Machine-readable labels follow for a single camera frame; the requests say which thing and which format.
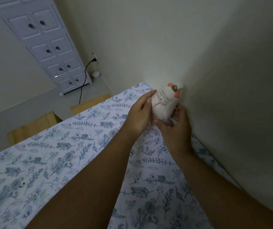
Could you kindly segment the person's left hand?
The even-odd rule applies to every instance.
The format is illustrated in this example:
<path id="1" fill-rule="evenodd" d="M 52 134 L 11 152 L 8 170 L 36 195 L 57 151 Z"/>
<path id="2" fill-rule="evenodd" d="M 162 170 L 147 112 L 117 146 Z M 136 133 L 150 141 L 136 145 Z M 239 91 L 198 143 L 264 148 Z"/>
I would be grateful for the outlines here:
<path id="1" fill-rule="evenodd" d="M 137 102 L 135 102 L 131 106 L 122 129 L 135 142 L 149 125 L 150 119 L 151 109 L 137 109 Z"/>

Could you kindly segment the person's right hand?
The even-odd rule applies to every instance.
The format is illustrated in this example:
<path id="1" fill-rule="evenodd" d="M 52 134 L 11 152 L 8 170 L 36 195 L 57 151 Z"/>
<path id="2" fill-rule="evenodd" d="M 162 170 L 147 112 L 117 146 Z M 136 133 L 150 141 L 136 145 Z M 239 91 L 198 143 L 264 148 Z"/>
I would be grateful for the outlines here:
<path id="1" fill-rule="evenodd" d="M 181 158 L 193 152 L 191 143 L 191 125 L 188 120 L 175 120 L 177 123 L 165 123 L 154 119 L 153 123 L 161 131 L 164 144 L 169 150 L 173 159 Z"/>

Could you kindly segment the white cat figurine lamp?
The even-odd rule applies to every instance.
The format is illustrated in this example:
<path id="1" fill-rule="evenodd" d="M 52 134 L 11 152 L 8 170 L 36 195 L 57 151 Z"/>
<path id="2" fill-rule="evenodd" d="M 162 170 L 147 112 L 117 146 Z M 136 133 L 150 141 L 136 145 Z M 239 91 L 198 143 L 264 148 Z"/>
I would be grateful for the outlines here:
<path id="1" fill-rule="evenodd" d="M 154 118 L 167 122 L 179 103 L 180 90 L 184 88 L 182 82 L 168 83 L 151 97 Z"/>

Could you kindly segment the person's left forearm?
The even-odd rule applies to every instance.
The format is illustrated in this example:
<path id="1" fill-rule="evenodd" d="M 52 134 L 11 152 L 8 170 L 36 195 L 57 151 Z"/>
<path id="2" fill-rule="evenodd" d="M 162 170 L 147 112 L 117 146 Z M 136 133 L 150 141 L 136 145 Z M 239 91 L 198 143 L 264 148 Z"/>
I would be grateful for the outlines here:
<path id="1" fill-rule="evenodd" d="M 124 123 L 108 145 L 39 211 L 25 229 L 106 229 L 139 133 Z"/>

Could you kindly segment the person's right forearm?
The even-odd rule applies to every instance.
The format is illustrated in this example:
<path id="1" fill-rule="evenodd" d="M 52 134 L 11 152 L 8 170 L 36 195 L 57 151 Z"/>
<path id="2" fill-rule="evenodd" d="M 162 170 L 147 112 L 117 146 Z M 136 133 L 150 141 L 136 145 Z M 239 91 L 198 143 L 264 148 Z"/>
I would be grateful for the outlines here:
<path id="1" fill-rule="evenodd" d="M 169 149 L 215 229 L 273 229 L 273 211 L 233 185 L 190 147 Z"/>

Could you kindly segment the small wooden stool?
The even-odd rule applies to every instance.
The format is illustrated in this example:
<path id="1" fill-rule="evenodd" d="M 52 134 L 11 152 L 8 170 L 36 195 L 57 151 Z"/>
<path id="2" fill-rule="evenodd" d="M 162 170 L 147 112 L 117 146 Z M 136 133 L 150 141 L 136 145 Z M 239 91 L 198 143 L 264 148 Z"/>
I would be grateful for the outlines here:
<path id="1" fill-rule="evenodd" d="M 91 100 L 88 100 L 88 101 L 85 101 L 83 103 L 80 103 L 80 104 L 77 104 L 73 107 L 70 108 L 71 110 L 71 115 L 74 116 L 74 115 L 77 115 L 89 108 L 92 108 L 93 106 L 107 100 L 111 98 L 111 95 L 110 94 L 104 94 L 102 96 L 99 96 L 99 97 L 96 97 L 94 99 L 91 99 Z"/>

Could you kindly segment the blue floral tablecloth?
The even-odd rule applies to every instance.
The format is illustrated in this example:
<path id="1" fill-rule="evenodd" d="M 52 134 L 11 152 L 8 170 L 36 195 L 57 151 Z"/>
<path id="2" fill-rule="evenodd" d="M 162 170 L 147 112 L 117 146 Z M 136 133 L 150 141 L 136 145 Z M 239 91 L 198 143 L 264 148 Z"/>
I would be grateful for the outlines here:
<path id="1" fill-rule="evenodd" d="M 24 229 L 119 131 L 145 82 L 0 152 L 0 229 Z M 109 229 L 214 229 L 150 126 L 130 152 Z"/>

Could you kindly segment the large wooden stool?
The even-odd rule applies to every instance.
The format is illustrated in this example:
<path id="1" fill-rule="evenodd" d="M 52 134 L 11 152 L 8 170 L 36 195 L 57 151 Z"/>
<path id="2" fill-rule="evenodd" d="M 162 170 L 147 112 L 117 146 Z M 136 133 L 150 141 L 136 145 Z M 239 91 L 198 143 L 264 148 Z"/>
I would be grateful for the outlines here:
<path id="1" fill-rule="evenodd" d="M 63 120 L 60 117 L 58 117 L 53 111 L 49 112 L 7 133 L 7 140 L 9 146 L 13 146 L 19 142 L 22 142 L 25 139 L 28 139 L 62 121 Z"/>

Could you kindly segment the white drawer cabinet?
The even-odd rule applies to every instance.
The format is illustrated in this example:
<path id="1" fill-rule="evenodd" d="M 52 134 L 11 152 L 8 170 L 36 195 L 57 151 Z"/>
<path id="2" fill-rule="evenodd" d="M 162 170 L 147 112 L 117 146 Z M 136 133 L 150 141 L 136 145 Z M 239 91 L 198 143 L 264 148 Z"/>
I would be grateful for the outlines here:
<path id="1" fill-rule="evenodd" d="M 92 84 L 54 0 L 0 0 L 0 17 L 61 96 Z"/>

